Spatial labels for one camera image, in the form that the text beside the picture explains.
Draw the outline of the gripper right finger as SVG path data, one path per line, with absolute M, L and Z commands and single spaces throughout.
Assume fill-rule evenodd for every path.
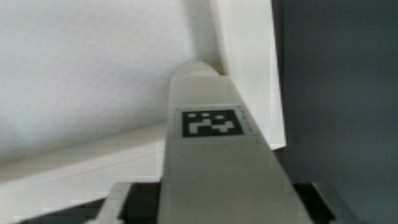
M 336 188 L 326 183 L 296 183 L 296 191 L 315 224 L 363 224 Z

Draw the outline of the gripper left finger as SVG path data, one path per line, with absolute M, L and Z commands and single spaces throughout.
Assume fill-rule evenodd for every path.
M 160 183 L 118 183 L 88 224 L 157 224 Z

